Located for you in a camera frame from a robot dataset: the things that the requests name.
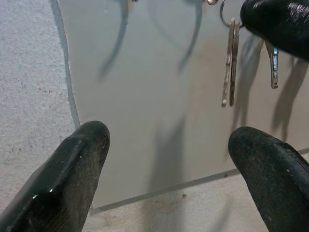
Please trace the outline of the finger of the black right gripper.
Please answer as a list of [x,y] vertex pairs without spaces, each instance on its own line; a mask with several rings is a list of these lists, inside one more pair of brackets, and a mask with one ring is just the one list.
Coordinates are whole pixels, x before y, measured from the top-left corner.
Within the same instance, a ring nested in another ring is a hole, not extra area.
[[307,0],[247,0],[240,10],[244,26],[274,47],[309,59]]

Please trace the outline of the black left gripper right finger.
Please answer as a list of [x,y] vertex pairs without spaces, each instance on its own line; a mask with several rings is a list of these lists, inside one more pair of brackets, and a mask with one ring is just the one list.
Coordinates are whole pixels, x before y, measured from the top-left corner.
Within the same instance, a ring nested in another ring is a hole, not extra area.
[[229,137],[228,152],[268,231],[309,230],[309,164],[291,145],[240,127]]

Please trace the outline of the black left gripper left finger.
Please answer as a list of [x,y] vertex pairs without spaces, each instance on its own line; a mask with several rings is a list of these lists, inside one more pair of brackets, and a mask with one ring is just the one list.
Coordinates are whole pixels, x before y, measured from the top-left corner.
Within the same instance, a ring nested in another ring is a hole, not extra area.
[[0,215],[2,232],[80,232],[110,146],[110,132],[90,121],[67,137]]

